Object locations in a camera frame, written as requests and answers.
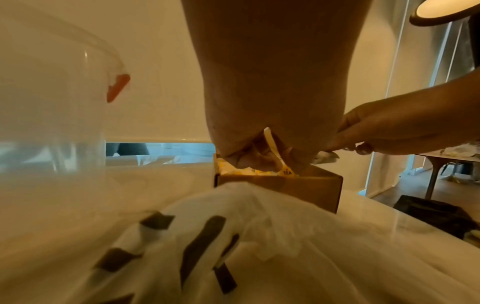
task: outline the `table leg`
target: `table leg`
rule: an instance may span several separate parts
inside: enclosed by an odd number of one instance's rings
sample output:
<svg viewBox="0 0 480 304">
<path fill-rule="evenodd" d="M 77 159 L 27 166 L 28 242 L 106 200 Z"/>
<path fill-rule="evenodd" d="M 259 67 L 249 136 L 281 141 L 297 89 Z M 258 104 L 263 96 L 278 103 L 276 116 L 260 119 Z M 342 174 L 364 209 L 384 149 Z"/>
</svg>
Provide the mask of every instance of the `table leg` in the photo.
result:
<svg viewBox="0 0 480 304">
<path fill-rule="evenodd" d="M 449 163 L 449 160 L 432 156 L 427 156 L 427 159 L 431 162 L 433 168 L 431 171 L 430 182 L 428 183 L 428 188 L 426 189 L 425 199 L 432 199 L 432 194 L 434 192 L 435 183 L 437 182 L 440 169 L 443 165 Z"/>
</svg>

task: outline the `plastic bag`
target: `plastic bag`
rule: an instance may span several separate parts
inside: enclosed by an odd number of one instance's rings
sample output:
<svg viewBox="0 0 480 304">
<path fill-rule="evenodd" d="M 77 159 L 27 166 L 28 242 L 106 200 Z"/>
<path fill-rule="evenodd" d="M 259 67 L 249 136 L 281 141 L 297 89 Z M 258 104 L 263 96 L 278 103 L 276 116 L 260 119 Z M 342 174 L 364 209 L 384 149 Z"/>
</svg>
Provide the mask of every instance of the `plastic bag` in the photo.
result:
<svg viewBox="0 0 480 304">
<path fill-rule="evenodd" d="M 334 214 L 247 183 L 131 226 L 67 303 L 478 303 L 460 282 Z"/>
</svg>

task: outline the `floor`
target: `floor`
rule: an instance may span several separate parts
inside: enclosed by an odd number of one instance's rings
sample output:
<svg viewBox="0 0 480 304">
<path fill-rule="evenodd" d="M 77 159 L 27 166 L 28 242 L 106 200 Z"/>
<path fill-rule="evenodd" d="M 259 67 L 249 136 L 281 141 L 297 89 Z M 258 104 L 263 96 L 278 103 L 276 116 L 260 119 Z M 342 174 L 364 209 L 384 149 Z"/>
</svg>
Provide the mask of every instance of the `floor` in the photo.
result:
<svg viewBox="0 0 480 304">
<path fill-rule="evenodd" d="M 436 181 L 432 199 L 463 208 L 474 221 L 480 224 L 480 184 L 458 184 L 443 180 L 442 178 L 449 176 L 451 171 L 451 169 L 445 171 L 445 174 Z M 373 199 L 393 207 L 403 194 L 423 198 L 427 191 L 431 173 L 431 171 L 425 171 L 418 175 L 404 176 L 395 187 L 373 197 Z M 468 177 L 461 174 L 456 176 L 465 179 Z M 465 240 L 480 247 L 478 239 Z"/>
</svg>

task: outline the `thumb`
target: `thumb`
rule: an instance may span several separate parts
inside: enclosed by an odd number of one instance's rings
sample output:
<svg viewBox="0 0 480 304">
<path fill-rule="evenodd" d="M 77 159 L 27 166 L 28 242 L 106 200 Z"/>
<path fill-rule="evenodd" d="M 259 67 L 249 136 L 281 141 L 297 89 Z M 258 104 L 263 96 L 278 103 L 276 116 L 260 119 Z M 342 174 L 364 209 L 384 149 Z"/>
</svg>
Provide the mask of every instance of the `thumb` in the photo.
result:
<svg viewBox="0 0 480 304">
<path fill-rule="evenodd" d="M 360 121 L 338 132 L 327 146 L 326 151 L 340 150 L 344 147 L 367 141 L 372 135 L 369 123 Z"/>
</svg>

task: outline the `wooden table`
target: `wooden table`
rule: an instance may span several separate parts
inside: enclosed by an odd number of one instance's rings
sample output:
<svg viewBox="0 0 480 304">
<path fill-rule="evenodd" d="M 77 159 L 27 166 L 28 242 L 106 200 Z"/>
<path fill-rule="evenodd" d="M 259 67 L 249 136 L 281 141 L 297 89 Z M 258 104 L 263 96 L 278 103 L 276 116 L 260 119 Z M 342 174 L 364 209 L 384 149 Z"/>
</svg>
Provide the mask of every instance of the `wooden table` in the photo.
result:
<svg viewBox="0 0 480 304">
<path fill-rule="evenodd" d="M 461 156 L 449 156 L 440 154 L 440 150 L 418 154 L 420 156 L 426 157 L 432 164 L 432 172 L 430 177 L 430 182 L 428 183 L 428 188 L 426 190 L 425 199 L 431 199 L 432 193 L 434 192 L 435 183 L 437 182 L 437 177 L 439 175 L 440 169 L 442 166 L 450 162 L 469 162 L 469 163 L 480 163 L 480 158 L 477 157 L 461 157 Z"/>
</svg>

